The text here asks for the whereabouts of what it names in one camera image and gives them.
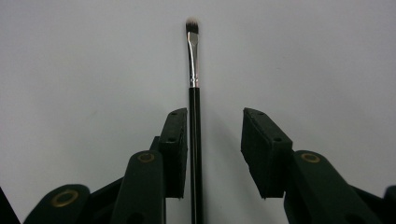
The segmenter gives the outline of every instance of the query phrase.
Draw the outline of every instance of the makeup brush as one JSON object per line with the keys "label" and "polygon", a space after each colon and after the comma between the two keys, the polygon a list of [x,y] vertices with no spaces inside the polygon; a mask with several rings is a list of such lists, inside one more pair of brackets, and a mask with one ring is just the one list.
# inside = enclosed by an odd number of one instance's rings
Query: makeup brush
{"label": "makeup brush", "polygon": [[198,21],[186,21],[187,45],[190,63],[190,164],[191,164],[191,218],[192,224],[203,223],[201,115],[198,86]]}

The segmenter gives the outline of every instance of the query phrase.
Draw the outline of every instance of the dark bristle tip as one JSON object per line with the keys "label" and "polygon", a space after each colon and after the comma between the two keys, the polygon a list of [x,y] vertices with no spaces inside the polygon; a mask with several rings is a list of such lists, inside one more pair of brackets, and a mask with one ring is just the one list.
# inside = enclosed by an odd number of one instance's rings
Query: dark bristle tip
{"label": "dark bristle tip", "polygon": [[186,21],[186,33],[192,32],[192,33],[198,33],[198,21],[194,18],[188,18]]}

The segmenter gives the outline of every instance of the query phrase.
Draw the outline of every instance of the brass rivet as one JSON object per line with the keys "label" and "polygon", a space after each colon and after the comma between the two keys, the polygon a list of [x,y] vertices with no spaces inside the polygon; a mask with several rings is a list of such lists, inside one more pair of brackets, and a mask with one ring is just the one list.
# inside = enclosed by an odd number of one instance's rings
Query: brass rivet
{"label": "brass rivet", "polygon": [[151,153],[144,153],[137,157],[141,162],[151,162],[154,161],[154,155]]}
{"label": "brass rivet", "polygon": [[[61,200],[61,197],[69,197],[67,200]],[[78,192],[74,189],[66,189],[65,191],[55,195],[50,201],[54,207],[64,207],[72,203],[78,198]]]}
{"label": "brass rivet", "polygon": [[304,153],[301,155],[301,158],[305,161],[312,162],[312,163],[320,162],[320,158],[317,155],[314,155],[312,153]]}

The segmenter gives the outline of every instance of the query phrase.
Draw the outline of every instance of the black brush handle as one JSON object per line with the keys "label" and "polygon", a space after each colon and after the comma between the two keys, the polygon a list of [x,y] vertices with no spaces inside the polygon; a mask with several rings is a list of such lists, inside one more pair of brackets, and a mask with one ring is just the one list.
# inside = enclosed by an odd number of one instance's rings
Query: black brush handle
{"label": "black brush handle", "polygon": [[201,112],[199,88],[189,89],[190,97],[190,158],[192,224],[203,222]]}

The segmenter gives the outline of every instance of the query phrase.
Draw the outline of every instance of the silver ferrule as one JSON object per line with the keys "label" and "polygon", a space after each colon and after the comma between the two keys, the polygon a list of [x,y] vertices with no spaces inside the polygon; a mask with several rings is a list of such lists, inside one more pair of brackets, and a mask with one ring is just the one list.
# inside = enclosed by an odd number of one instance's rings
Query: silver ferrule
{"label": "silver ferrule", "polygon": [[189,47],[190,87],[198,88],[198,34],[188,32],[187,44]]}

